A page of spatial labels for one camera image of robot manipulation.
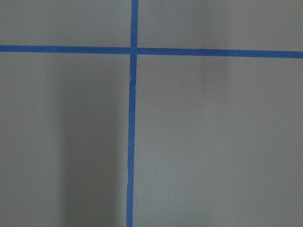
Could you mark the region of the brown paper table mat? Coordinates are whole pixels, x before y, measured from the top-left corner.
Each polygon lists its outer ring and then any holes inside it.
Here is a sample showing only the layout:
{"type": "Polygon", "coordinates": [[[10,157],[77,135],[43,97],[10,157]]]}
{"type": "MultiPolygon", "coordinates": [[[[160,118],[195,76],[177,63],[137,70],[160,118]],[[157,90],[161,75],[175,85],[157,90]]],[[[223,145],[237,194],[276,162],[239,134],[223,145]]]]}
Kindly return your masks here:
{"type": "Polygon", "coordinates": [[[3,0],[3,227],[300,227],[300,0],[3,0]]]}

